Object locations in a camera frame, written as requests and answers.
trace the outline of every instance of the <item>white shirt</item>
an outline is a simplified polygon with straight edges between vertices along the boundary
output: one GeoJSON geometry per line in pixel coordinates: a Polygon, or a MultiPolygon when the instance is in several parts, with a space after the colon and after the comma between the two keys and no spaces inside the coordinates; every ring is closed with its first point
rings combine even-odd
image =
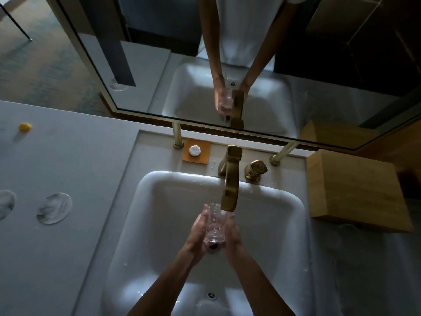
{"type": "MultiPolygon", "coordinates": [[[[221,63],[251,67],[269,27],[285,0],[216,0],[219,23],[219,51],[221,63]]],[[[301,3],[305,0],[287,0],[301,3]]],[[[203,36],[198,58],[208,60],[203,36]]],[[[265,70],[273,71],[275,57],[265,70]]]]}

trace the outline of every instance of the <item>white ceramic sink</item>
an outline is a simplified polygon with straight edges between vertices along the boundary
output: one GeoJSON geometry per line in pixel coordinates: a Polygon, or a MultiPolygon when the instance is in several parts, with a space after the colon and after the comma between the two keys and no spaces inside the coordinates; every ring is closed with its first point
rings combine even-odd
{"type": "MultiPolygon", "coordinates": [[[[227,78],[227,88],[238,88],[246,70],[224,65],[223,72],[227,78]]],[[[291,93],[286,83],[280,79],[258,77],[244,104],[244,129],[297,138],[291,101],[291,93]]],[[[196,59],[183,63],[176,69],[162,115],[228,126],[215,110],[213,81],[208,61],[196,59]]]]}
{"type": "MultiPolygon", "coordinates": [[[[204,203],[220,202],[216,177],[155,171],[139,183],[103,293],[108,315],[126,315],[174,260],[204,203]]],[[[236,222],[245,248],[297,316],[312,309],[306,215],[294,195],[240,182],[236,222]]],[[[252,315],[223,250],[195,266],[172,315],[252,315]],[[207,293],[217,295],[210,300],[207,293]]]]}

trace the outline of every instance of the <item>person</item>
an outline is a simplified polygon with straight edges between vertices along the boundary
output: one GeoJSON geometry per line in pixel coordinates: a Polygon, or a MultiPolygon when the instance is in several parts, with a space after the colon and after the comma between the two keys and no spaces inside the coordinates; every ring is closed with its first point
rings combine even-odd
{"type": "MultiPolygon", "coordinates": [[[[128,316],[171,315],[190,271],[208,250],[209,244],[204,241],[208,215],[205,204],[174,262],[139,299],[128,316]]],[[[239,278],[254,316],[295,315],[245,250],[234,216],[229,217],[225,224],[225,254],[239,278]]]]}
{"type": "Polygon", "coordinates": [[[305,0],[198,0],[202,39],[197,57],[209,60],[215,108],[224,106],[222,63],[250,68],[239,85],[247,98],[260,73],[273,71],[275,53],[305,0]]]}

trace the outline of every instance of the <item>patterned carpet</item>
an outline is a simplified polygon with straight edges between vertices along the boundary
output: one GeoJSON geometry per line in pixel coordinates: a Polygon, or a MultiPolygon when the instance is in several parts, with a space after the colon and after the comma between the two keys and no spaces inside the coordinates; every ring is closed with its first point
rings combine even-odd
{"type": "Polygon", "coordinates": [[[47,2],[27,0],[11,14],[34,41],[0,21],[0,100],[111,117],[47,2]]]}

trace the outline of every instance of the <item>orange square coaster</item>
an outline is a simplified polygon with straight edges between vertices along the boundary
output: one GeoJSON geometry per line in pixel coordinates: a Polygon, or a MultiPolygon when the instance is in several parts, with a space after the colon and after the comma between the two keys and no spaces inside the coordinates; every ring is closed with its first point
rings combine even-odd
{"type": "Polygon", "coordinates": [[[184,150],[183,150],[183,161],[192,162],[192,163],[199,163],[199,164],[208,164],[209,163],[209,154],[211,153],[211,143],[207,141],[199,141],[194,138],[188,138],[186,142],[184,142],[184,150]],[[199,156],[191,156],[189,153],[189,149],[193,146],[197,145],[200,147],[200,155],[199,156]]]}

